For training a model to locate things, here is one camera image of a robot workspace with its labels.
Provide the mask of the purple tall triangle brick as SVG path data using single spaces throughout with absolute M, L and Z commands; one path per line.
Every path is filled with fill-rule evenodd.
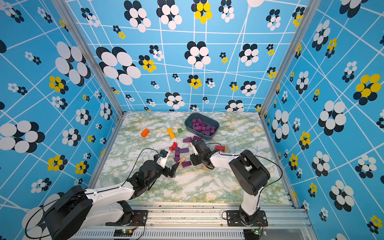
M 185 138 L 185 139 L 183 139 L 183 142 L 184 143 L 191 143 L 192 142 L 192 138 L 191 137 Z

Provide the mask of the purple long brick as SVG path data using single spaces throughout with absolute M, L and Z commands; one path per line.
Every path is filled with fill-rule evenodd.
M 183 168 L 186 168 L 186 167 L 189 167 L 192 165 L 192 162 L 188 161 L 188 162 L 182 162 L 182 166 Z

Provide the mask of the yellow long brick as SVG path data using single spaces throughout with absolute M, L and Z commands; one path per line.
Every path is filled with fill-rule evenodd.
M 168 128 L 167 131 L 168 131 L 168 134 L 169 134 L 170 138 L 174 139 L 175 138 L 175 134 L 174 134 L 172 128 Z

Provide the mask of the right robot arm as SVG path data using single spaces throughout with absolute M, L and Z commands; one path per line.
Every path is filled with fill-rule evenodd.
M 226 155 L 212 151 L 203 140 L 192 141 L 194 153 L 190 155 L 194 166 L 203 164 L 209 170 L 216 168 L 231 170 L 244 191 L 239 217 L 243 224 L 251 226 L 260 210 L 261 193 L 271 175 L 260 160 L 249 150 Z

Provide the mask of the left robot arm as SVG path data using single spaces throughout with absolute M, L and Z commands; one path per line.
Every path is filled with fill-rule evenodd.
M 51 238 L 68 240 L 82 229 L 106 223 L 130 224 L 134 213 L 128 201 L 149 191 L 161 176 L 174 177 L 178 167 L 178 163 L 168 168 L 149 160 L 122 184 L 101 189 L 72 187 L 43 215 Z

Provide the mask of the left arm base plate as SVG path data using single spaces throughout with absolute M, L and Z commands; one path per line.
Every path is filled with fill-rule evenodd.
M 149 211 L 147 210 L 133 210 L 128 214 L 124 213 L 123 216 L 116 223 L 106 223 L 106 226 L 145 226 L 148 218 L 148 213 Z

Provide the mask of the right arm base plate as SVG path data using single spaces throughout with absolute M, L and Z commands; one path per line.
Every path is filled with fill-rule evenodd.
M 267 227 L 269 225 L 265 211 L 257 211 L 247 215 L 243 210 L 225 211 L 225 219 L 229 227 Z

